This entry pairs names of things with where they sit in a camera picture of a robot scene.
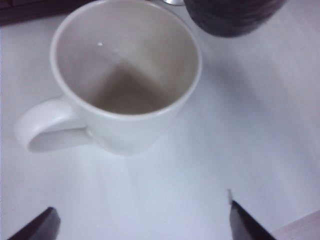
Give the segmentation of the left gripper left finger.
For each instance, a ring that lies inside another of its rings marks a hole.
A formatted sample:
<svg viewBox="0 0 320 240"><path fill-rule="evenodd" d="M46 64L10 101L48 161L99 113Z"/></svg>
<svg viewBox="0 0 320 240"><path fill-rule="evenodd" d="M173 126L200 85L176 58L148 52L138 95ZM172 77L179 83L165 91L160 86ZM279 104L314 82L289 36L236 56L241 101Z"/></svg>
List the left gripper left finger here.
<svg viewBox="0 0 320 240"><path fill-rule="evenodd" d="M54 207L48 207L22 229L12 235L9 240L56 240L61 219Z"/></svg>

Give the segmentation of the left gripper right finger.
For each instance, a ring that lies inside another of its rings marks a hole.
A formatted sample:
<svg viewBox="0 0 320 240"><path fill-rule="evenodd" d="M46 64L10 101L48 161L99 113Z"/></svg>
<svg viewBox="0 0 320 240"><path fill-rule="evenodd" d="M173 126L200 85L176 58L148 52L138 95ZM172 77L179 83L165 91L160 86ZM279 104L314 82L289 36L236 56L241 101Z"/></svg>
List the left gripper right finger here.
<svg viewBox="0 0 320 240"><path fill-rule="evenodd" d="M229 223L233 240L275 240L239 203L233 199L232 191L228 191L230 204Z"/></svg>

